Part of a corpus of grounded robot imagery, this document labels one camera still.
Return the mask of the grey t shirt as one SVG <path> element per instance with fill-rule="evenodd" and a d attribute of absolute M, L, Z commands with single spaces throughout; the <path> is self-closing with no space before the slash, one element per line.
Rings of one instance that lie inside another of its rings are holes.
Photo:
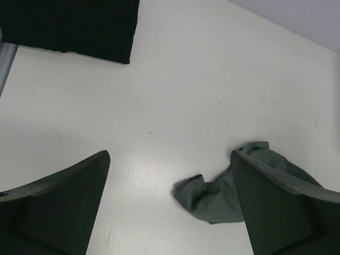
<path fill-rule="evenodd" d="M 273 169 L 321 186 L 305 170 L 271 150 L 267 141 L 245 143 L 238 151 Z M 212 182 L 206 182 L 201 174 L 179 181 L 174 184 L 172 194 L 179 205 L 198 220 L 212 225 L 244 221 L 231 166 Z"/>

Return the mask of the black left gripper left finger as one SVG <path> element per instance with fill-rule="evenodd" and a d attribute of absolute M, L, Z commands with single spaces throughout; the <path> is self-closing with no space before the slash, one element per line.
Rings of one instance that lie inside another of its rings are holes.
<path fill-rule="evenodd" d="M 103 150 L 1 192 L 1 254 L 86 254 L 109 166 Z"/>

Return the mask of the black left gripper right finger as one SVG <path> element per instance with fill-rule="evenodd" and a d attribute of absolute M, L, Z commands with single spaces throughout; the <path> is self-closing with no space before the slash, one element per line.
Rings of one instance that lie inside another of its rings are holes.
<path fill-rule="evenodd" d="M 339 254 L 339 193 L 234 150 L 231 166 L 254 254 Z"/>

